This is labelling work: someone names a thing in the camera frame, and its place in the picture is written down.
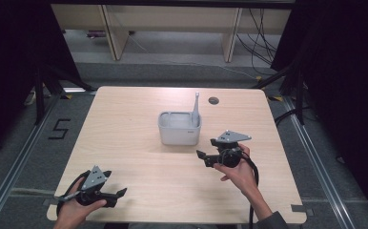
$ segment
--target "wire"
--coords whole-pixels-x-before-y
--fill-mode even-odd
[[[270,58],[270,60],[272,61],[273,58],[274,58],[274,55],[272,54],[272,51],[276,51],[276,48],[270,44],[270,42],[267,41],[267,39],[265,38],[265,31],[264,31],[264,9],[260,9],[260,23],[259,25],[257,24],[256,22],[256,19],[255,17],[253,16],[253,13],[252,13],[252,10],[249,9],[249,13],[250,15],[252,16],[252,19],[255,23],[255,26],[257,28],[257,38],[256,38],[256,41],[254,39],[252,39],[252,37],[250,36],[250,34],[248,34],[249,38],[255,42],[255,46],[257,44],[257,41],[258,41],[258,37],[261,37],[263,42],[264,42],[264,45],[265,46],[262,46],[263,48],[266,49],[266,52]]]
[[[307,107],[303,107],[302,109],[303,109],[303,110],[305,110],[305,109],[310,109],[310,108],[311,108],[310,106],[307,106]],[[280,123],[283,119],[285,119],[287,116],[293,115],[293,114],[295,114],[296,112],[297,112],[297,109],[292,109],[291,111],[288,111],[288,112],[286,112],[286,113],[284,113],[284,114],[280,115],[279,117],[277,117],[277,118],[275,119],[276,126],[278,126],[278,125],[279,125],[279,123]]]
[[[255,61],[253,59],[253,56],[257,56],[259,59],[261,59],[262,61],[264,61],[265,63],[267,63],[268,65],[271,65],[271,62],[266,59],[264,56],[262,56],[261,54],[259,54],[258,52],[254,51],[254,49],[250,48],[249,46],[247,46],[243,40],[241,40],[240,36],[237,34],[237,39],[240,41],[241,45],[249,52],[252,54],[252,68],[259,74],[265,74],[265,75],[272,75],[272,74],[268,74],[268,73],[262,73],[259,70],[256,69],[255,67]]]

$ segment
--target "finger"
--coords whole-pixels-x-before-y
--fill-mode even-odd
[[[93,211],[103,207],[106,204],[107,204],[107,201],[105,199],[100,199],[100,200],[90,204],[89,206],[87,206],[87,210],[90,213],[90,212],[93,212]]]
[[[214,164],[214,168],[215,168],[217,171],[222,172],[222,173],[225,173],[225,172],[224,172],[225,167],[226,167],[226,166],[221,165],[221,164],[219,164],[219,163],[215,163],[215,164]]]
[[[238,146],[240,147],[240,149],[246,154],[246,155],[250,155],[250,149],[249,147],[241,144],[241,143],[238,143]]]
[[[223,176],[221,179],[220,179],[220,181],[226,181],[226,180],[228,180],[229,178],[228,178],[228,176]]]
[[[77,182],[76,183],[74,183],[74,185],[73,185],[73,187],[71,188],[71,191],[69,192],[69,194],[73,194],[73,193],[75,193],[75,192],[77,192],[77,189],[79,188],[79,185],[80,185],[80,183],[82,182],[82,180],[83,180],[84,178],[83,177],[81,177],[80,179],[78,179],[77,180]]]

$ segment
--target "wrist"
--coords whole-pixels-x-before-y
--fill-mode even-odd
[[[53,229],[74,229],[74,228],[76,228],[76,226],[73,226],[67,220],[62,221],[59,219],[56,221],[55,225],[53,226]]]
[[[249,200],[250,204],[256,212],[258,220],[263,220],[273,214],[267,202],[264,200],[264,197],[259,192],[258,188],[252,187],[246,190],[246,192],[243,192],[243,195],[246,196],[246,198]]]

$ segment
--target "cable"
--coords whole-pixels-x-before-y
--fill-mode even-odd
[[[264,36],[263,19],[264,19],[264,10],[260,9],[260,23],[259,23],[260,26],[259,26],[259,28],[257,27],[258,35],[257,35],[256,41],[258,40],[258,36],[261,36],[262,40],[264,41],[265,47],[266,47],[267,55],[270,58],[270,61],[273,61],[273,58],[271,57],[271,53],[267,50],[267,43],[266,43],[265,36]]]
[[[268,41],[265,39],[265,32],[264,32],[264,9],[260,9],[260,31],[261,31],[261,37],[264,40],[265,48],[267,51],[268,56],[270,57],[270,60],[273,61],[273,54],[271,53],[269,47],[268,47]]]
[[[247,33],[247,36],[249,36],[249,38],[253,41],[253,43],[257,43],[251,36],[250,36],[250,34],[249,33]],[[264,49],[266,49],[266,46],[263,46],[263,45],[261,45],[261,44],[259,44],[259,43],[257,43],[257,45],[259,46],[259,47],[261,47],[261,48],[264,48]],[[276,49],[275,48],[268,48],[270,51],[272,51],[272,52],[276,52]]]
[[[256,42],[258,41],[258,37],[259,37],[259,34],[260,34],[260,32],[259,32],[259,30],[258,30],[258,34],[257,34],[257,38],[256,38]],[[256,49],[256,43],[253,45],[253,50],[255,50]]]
[[[244,152],[242,152],[242,156],[241,156],[244,160],[246,160],[246,162],[249,164],[250,167],[252,167],[253,169],[253,173],[255,175],[255,179],[256,179],[256,185],[258,186],[259,183],[259,173],[258,173],[258,169],[255,165],[255,163],[250,159],[250,156],[245,154]],[[252,205],[250,205],[250,211],[249,211],[249,229],[253,229],[253,216],[254,216],[254,212],[255,209],[253,208]]]
[[[268,42],[266,39],[265,39],[265,33],[264,32],[261,32],[261,29],[258,27],[258,24],[257,24],[257,22],[256,22],[256,19],[255,19],[255,17],[253,16],[253,13],[252,13],[252,10],[251,9],[249,9],[249,13],[250,13],[250,15],[252,16],[252,18],[253,18],[253,21],[255,22],[255,25],[256,25],[256,28],[257,28],[257,31],[258,31],[258,33],[262,36],[262,39],[264,40],[264,43],[265,43],[265,45],[267,46],[270,46],[273,50],[275,50],[276,51],[276,47],[274,47],[273,45],[271,45],[270,44],[270,42]],[[264,9],[260,9],[260,17],[261,17],[261,19],[260,19],[260,24],[262,25],[262,29],[264,28],[264,24],[263,24],[263,18],[264,18]]]
[[[265,74],[265,75],[272,75],[272,74],[268,74],[268,73],[262,73],[259,70],[256,69],[255,67],[255,61],[253,60],[253,56],[257,56],[259,59],[261,59],[262,61],[264,61],[265,63],[267,63],[268,65],[271,65],[271,62],[269,60],[267,60],[264,56],[262,56],[261,54],[257,53],[256,51],[254,51],[254,49],[250,48],[249,46],[247,46],[240,38],[240,36],[237,34],[237,39],[240,41],[241,45],[249,52],[252,54],[252,68],[259,74]]]
[[[305,109],[310,109],[311,107],[310,106],[307,106],[307,107],[303,107],[302,109],[305,110]],[[290,116],[290,115],[293,115],[297,112],[297,109],[292,109],[291,111],[288,111],[282,115],[280,115],[279,117],[277,117],[276,119],[274,119],[274,121],[276,122],[276,126],[279,125],[279,123],[285,119],[287,116]]]

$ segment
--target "black sleeve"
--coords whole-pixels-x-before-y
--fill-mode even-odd
[[[282,229],[288,228],[285,220],[279,212],[274,212],[270,217],[257,222],[258,229]]]

